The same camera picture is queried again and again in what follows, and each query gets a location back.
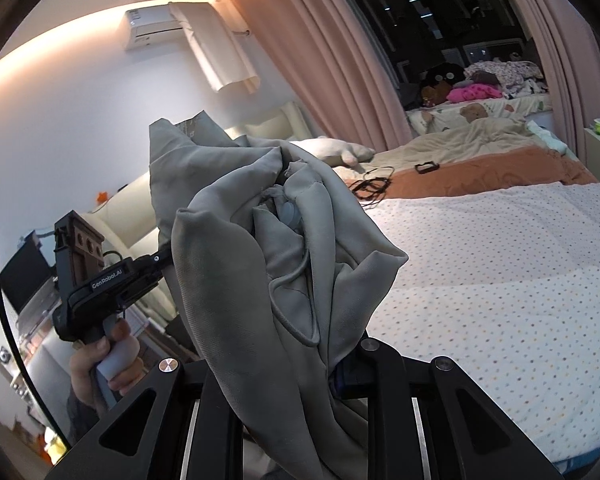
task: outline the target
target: gray cloth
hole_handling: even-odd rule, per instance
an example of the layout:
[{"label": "gray cloth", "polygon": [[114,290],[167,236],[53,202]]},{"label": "gray cloth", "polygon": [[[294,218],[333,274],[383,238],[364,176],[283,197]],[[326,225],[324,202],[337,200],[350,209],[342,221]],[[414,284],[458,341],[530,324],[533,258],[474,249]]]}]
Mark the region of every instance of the gray cloth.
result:
[{"label": "gray cloth", "polygon": [[366,408],[333,399],[328,376],[407,256],[298,146],[231,142],[206,114],[197,124],[190,138],[166,120],[150,127],[152,203],[174,261],[166,278],[190,335],[291,476],[363,480]]}]

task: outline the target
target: stuffed toy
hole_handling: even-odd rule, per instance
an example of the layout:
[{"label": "stuffed toy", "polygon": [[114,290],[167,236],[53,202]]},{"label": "stuffed toy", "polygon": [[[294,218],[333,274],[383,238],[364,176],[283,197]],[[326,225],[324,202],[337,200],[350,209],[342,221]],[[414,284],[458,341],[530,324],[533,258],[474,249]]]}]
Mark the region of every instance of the stuffed toy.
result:
[{"label": "stuffed toy", "polygon": [[332,168],[338,166],[349,166],[353,168],[360,162],[367,162],[374,158],[375,150],[346,142],[345,140],[330,139],[329,137],[318,137],[317,139],[292,140],[306,152],[323,161]]},{"label": "stuffed toy", "polygon": [[425,86],[420,91],[422,95],[422,103],[427,108],[441,105],[443,102],[446,101],[446,96],[449,95],[449,92],[451,92],[451,90],[451,85],[446,81],[442,81],[435,86]]},{"label": "stuffed toy", "polygon": [[484,106],[478,103],[473,103],[461,108],[460,115],[462,115],[468,123],[473,123],[476,119],[485,119],[489,117]]},{"label": "stuffed toy", "polygon": [[500,86],[500,81],[497,76],[491,72],[485,72],[484,70],[478,70],[477,72],[472,73],[469,81],[484,85]]},{"label": "stuffed toy", "polygon": [[438,83],[446,81],[449,86],[455,85],[458,81],[464,81],[464,68],[456,63],[441,63],[427,70],[422,86],[436,86]]},{"label": "stuffed toy", "polygon": [[446,98],[452,103],[474,101],[476,99],[497,99],[502,97],[502,92],[491,85],[472,84],[465,88],[454,88]]}]

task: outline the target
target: air conditioner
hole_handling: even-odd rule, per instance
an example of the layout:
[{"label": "air conditioner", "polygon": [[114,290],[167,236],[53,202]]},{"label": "air conditioner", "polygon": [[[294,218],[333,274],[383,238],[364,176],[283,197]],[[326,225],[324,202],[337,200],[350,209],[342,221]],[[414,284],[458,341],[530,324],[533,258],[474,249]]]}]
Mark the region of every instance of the air conditioner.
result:
[{"label": "air conditioner", "polygon": [[173,18],[167,5],[128,10],[119,32],[126,50],[184,38],[180,23]]}]

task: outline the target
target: bed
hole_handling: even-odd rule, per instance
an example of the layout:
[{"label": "bed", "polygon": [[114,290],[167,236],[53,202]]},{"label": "bed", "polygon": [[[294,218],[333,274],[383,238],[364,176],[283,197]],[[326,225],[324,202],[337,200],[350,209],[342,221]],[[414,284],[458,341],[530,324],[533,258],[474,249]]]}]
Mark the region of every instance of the bed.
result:
[{"label": "bed", "polygon": [[[410,166],[367,209],[410,260],[368,332],[405,356],[455,359],[565,472],[600,455],[600,183],[573,155],[524,128],[516,143],[498,121],[372,161],[399,166],[404,154]],[[481,123],[491,128],[458,140]],[[440,169],[416,173],[445,142]],[[347,171],[336,169],[352,184]]]},{"label": "bed", "polygon": [[552,110],[549,94],[535,94],[515,99],[484,99],[458,104],[441,104],[433,108],[420,108],[407,112],[407,118],[418,135],[443,132],[464,126],[477,118],[508,118],[522,116],[533,118]]}]

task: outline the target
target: polka dot bedsheet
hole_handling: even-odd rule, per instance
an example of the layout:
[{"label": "polka dot bedsheet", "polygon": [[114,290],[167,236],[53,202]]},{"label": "polka dot bedsheet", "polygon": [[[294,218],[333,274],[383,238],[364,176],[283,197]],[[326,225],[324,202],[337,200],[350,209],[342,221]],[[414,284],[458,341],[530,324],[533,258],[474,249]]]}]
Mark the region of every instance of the polka dot bedsheet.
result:
[{"label": "polka dot bedsheet", "polygon": [[368,326],[452,357],[554,463],[600,448],[600,184],[384,200],[410,256]]}]

